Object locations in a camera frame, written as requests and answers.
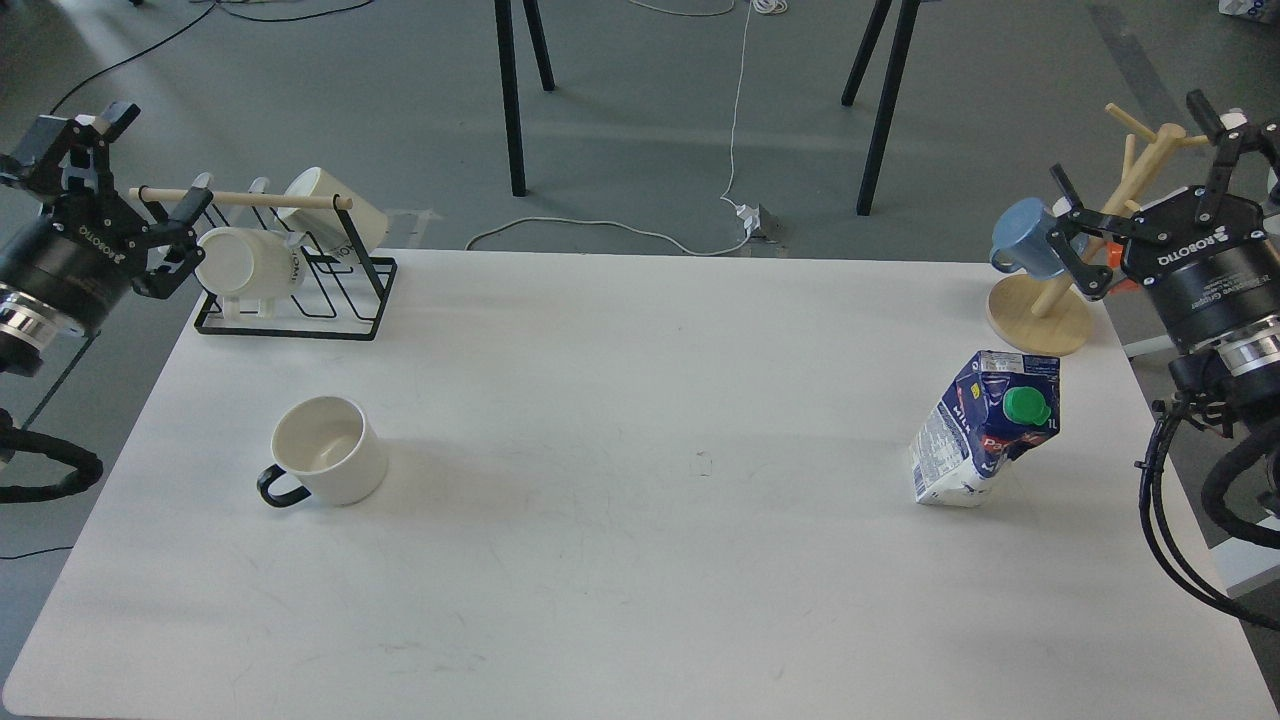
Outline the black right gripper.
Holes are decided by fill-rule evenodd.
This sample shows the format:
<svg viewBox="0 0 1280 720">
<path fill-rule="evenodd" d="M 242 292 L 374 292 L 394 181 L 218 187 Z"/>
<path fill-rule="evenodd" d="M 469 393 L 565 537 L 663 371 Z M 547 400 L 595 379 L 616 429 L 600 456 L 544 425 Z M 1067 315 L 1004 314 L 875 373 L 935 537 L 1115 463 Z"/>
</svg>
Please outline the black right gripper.
<svg viewBox="0 0 1280 720">
<path fill-rule="evenodd" d="M 1123 246 L 1121 269 L 1153 304 L 1170 340 L 1180 351 L 1196 351 L 1217 338 L 1277 314 L 1277 250 L 1263 229 L 1262 208 L 1226 195 L 1239 156 L 1265 155 L 1279 173 L 1279 118 L 1261 124 L 1245 119 L 1228 128 L 1201 90 L 1187 94 L 1187 108 L 1202 133 L 1216 147 L 1204 182 L 1203 201 L 1219 201 L 1215 218 L 1199 225 L 1198 187 L 1185 187 L 1140 211 L 1132 170 L 1123 173 L 1116 192 L 1101 210 L 1088 208 L 1062 164 L 1050 168 L 1059 187 L 1061 209 L 1050 247 L 1062 261 L 1064 275 L 1085 301 L 1100 301 L 1114 272 L 1085 260 L 1105 241 Z M 1165 234 L 1166 243 L 1142 241 L 1144 231 Z"/>
</svg>

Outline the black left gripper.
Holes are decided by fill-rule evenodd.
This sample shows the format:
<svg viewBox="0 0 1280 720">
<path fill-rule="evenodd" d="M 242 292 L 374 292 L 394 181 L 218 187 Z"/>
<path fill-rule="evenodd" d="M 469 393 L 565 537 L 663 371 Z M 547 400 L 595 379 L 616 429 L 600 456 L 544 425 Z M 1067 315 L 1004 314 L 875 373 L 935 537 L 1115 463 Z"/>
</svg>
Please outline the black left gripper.
<svg viewBox="0 0 1280 720">
<path fill-rule="evenodd" d="M 111 102 L 96 117 L 37 117 L 17 150 L 1 156 L 3 184 L 35 197 L 114 196 L 110 145 L 140 114 L 133 102 Z M 143 199 L 143 191 L 148 188 L 140 188 L 141 202 L 155 219 L 146 227 L 120 199 L 105 211 L 95 211 L 86 197 L 64 199 L 38 215 L 3 245 L 3 290 L 40 301 L 83 332 L 99 331 L 131 286 L 147 299 L 172 297 L 205 259 L 195 223 L 214 193 L 189 187 L 168 213 L 157 199 Z M 140 250 L 129 247 L 133 238 L 143 252 L 165 249 L 163 261 L 143 268 Z"/>
</svg>

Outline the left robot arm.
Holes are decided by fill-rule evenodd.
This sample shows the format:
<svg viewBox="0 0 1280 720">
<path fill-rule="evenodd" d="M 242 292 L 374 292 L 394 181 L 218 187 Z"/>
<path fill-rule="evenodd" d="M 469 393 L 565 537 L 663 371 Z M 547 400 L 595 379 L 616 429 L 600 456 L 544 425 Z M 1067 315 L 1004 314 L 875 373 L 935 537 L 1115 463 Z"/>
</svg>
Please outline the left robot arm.
<svg viewBox="0 0 1280 720">
<path fill-rule="evenodd" d="M 106 461 L 87 448 L 35 429 L 40 414 L 133 296 L 152 304 L 195 300 L 189 284 L 204 251 L 195 224 L 209 209 L 207 190 L 187 190 L 172 211 L 151 202 L 137 211 L 116 187 L 113 145 L 140 115 L 114 102 L 95 115 L 44 114 L 3 156 L 3 186 L 37 202 L 32 217 L 3 215 L 3 375 L 33 377 L 60 337 L 81 342 L 63 373 L 23 418 L 3 414 L 3 460 L 33 454 L 67 474 L 47 486 L 5 486 L 4 503 L 33 503 L 86 492 Z"/>
</svg>

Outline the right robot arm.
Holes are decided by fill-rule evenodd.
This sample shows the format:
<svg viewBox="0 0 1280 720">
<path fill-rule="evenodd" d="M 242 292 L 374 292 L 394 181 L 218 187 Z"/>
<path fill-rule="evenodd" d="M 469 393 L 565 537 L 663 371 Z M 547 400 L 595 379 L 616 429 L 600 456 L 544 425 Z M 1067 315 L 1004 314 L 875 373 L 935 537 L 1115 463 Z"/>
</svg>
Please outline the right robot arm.
<svg viewBox="0 0 1280 720">
<path fill-rule="evenodd" d="M 1245 437 L 1210 469 L 1199 502 L 1230 537 L 1271 550 L 1279 546 L 1276 530 L 1242 519 L 1226 502 L 1230 487 L 1251 468 L 1263 468 L 1268 480 L 1277 482 L 1277 249 L 1265 229 L 1263 208 L 1229 190 L 1242 155 L 1260 152 L 1277 165 L 1277 120 L 1230 126 L 1199 90 L 1187 95 L 1187 106 L 1216 151 L 1202 184 L 1189 184 L 1124 218 L 1085 208 L 1065 170 L 1055 165 L 1050 173 L 1068 205 L 1047 241 L 1091 301 L 1107 293 L 1114 270 L 1087 261 L 1071 247 L 1073 238 L 1089 234 L 1120 243 L 1120 272 L 1146 292 L 1178 350 L 1169 366 L 1175 393 L 1153 405 L 1155 428 L 1135 462 L 1140 527 L 1151 553 L 1194 600 L 1276 630 L 1276 619 L 1231 600 L 1193 569 L 1164 510 L 1164 469 L 1178 428 L 1189 424 L 1230 437 L 1240 423 Z"/>
</svg>

